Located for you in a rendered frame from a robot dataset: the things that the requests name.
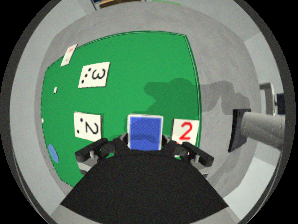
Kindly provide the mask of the blue round disc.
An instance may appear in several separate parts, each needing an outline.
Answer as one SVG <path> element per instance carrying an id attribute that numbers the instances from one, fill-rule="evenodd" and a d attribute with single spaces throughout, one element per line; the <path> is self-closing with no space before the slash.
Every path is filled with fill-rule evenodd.
<path id="1" fill-rule="evenodd" d="M 49 148 L 49 152 L 50 152 L 53 160 L 58 163 L 59 157 L 58 157 L 58 154 L 57 154 L 55 148 L 51 144 L 49 144 L 48 148 Z"/>

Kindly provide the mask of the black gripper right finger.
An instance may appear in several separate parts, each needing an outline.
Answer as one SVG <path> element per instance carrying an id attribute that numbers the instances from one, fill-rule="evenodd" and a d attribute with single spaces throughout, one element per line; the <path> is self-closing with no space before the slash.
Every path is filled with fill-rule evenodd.
<path id="1" fill-rule="evenodd" d="M 162 134 L 162 148 L 155 155 L 168 157 L 180 156 L 180 159 L 193 165 L 199 172 L 207 178 L 214 161 L 214 157 L 199 149 L 188 141 L 183 141 L 182 144 L 177 144 L 177 141 L 172 140 L 166 134 Z M 164 146 L 163 146 L 164 145 Z M 189 155 L 188 155 L 189 152 Z"/>

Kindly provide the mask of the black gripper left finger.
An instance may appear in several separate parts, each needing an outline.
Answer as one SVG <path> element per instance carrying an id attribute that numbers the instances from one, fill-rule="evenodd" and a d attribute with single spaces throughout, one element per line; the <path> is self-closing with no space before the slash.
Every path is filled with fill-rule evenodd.
<path id="1" fill-rule="evenodd" d="M 81 174 L 85 175 L 91 167 L 97 164 L 100 160 L 105 159 L 109 153 L 114 153 L 114 155 L 118 154 L 119 156 L 136 154 L 128 147 L 128 133 L 124 133 L 118 138 L 114 138 L 113 141 L 108 141 L 107 138 L 100 138 L 76 151 L 75 157 Z"/>

